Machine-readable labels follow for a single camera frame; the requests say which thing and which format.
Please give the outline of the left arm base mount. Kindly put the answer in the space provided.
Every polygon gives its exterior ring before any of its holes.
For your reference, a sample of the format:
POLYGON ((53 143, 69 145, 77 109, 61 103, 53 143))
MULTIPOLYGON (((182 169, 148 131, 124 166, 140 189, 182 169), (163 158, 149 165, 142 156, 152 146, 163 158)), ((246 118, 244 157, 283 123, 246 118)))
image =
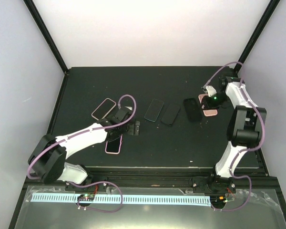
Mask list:
POLYGON ((104 183, 104 181, 108 181, 108 177, 102 176, 102 175, 88 175, 87 178, 79 184, 79 186, 84 186, 84 187, 77 187, 72 185, 71 183, 66 184, 65 190, 66 191, 88 191, 88 192, 93 192, 93 191, 104 191, 107 187, 107 184, 104 183), (99 184, 96 184, 94 186, 90 186, 92 183, 96 182, 101 182, 99 184))

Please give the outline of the pink phone case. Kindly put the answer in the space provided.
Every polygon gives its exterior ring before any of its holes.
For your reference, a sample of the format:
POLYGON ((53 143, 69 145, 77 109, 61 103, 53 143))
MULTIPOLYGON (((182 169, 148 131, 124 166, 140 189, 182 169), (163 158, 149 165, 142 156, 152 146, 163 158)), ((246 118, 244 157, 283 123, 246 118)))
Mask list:
MULTIPOLYGON (((200 102, 200 105, 202 105, 202 99, 207 96, 207 94, 200 94, 198 95, 198 100, 200 102)), ((205 117, 211 117, 211 116, 216 116, 218 114, 216 109, 213 110, 203 110, 203 114, 205 117)))

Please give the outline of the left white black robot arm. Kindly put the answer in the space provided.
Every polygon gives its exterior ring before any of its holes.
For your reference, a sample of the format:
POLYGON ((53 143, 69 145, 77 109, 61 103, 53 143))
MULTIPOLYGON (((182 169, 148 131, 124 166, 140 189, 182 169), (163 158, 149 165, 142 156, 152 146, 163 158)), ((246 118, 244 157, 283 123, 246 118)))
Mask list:
POLYGON ((129 132, 135 121, 136 107, 120 107, 115 115, 97 121, 91 126, 68 135, 54 137, 44 135, 28 159, 27 177, 39 179, 44 184, 66 181, 81 190, 92 187, 93 179, 84 166, 66 160, 79 151, 103 142, 118 139, 129 132))

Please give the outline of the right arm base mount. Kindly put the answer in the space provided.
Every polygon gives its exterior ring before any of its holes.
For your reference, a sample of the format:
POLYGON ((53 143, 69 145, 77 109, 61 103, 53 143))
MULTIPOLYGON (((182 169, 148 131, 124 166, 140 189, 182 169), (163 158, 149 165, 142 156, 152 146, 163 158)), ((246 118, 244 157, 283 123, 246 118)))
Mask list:
POLYGON ((193 177, 192 188, 199 193, 225 194, 228 190, 235 193, 235 187, 231 178, 222 177, 193 177))

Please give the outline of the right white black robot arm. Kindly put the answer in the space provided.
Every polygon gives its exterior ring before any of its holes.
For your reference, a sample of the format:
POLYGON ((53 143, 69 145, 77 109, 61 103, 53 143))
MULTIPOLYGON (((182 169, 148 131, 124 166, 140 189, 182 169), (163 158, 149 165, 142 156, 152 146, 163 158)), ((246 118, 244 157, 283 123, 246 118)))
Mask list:
POLYGON ((253 102, 240 78, 221 77, 219 91, 208 83, 202 89, 206 92, 201 101, 204 110, 217 109, 226 101, 230 101, 234 108, 226 132, 227 147, 207 180, 208 189, 219 193, 230 187, 242 157, 263 144, 266 109, 253 102))

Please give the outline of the bare black phone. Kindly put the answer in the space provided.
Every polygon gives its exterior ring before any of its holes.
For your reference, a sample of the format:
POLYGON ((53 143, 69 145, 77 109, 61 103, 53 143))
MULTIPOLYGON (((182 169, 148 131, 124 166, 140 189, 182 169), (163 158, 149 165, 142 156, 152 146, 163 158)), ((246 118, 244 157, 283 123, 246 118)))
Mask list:
POLYGON ((169 104, 163 117, 161 118, 161 123, 165 125, 172 125, 180 111, 180 106, 177 104, 169 104))

